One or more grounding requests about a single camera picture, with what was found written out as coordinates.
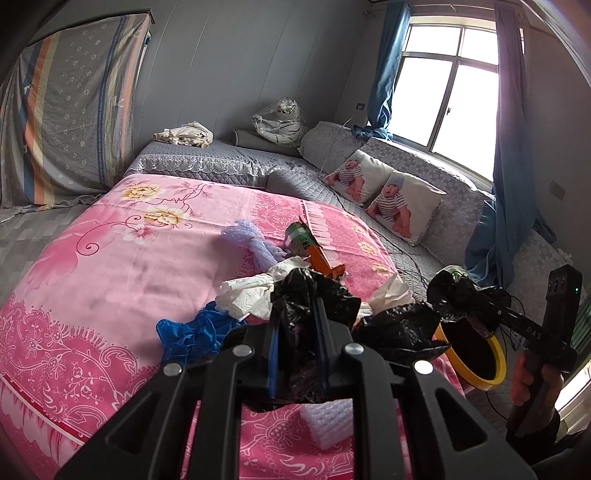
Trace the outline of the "person's right forearm black sleeve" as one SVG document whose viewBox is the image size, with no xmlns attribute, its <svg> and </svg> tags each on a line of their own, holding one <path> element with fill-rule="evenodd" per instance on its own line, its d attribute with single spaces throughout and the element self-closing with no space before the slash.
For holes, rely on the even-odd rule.
<svg viewBox="0 0 591 480">
<path fill-rule="evenodd" d="M 533 469 L 538 479 L 590 479 L 590 426 L 557 439 L 560 415 L 522 437 L 507 432 L 506 441 Z"/>
</svg>

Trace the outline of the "person's right hand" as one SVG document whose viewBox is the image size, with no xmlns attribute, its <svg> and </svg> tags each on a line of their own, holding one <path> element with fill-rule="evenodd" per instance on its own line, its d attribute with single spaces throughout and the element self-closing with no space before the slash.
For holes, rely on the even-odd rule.
<svg viewBox="0 0 591 480">
<path fill-rule="evenodd" d="M 532 394 L 535 369 L 528 366 L 530 357 L 531 355 L 528 352 L 523 352 L 514 368 L 511 399 L 516 406 L 525 404 Z M 547 408 L 553 409 L 564 384 L 563 376 L 559 370 L 545 365 L 542 368 L 542 377 L 548 385 L 548 393 L 544 400 L 544 405 Z"/>
</svg>

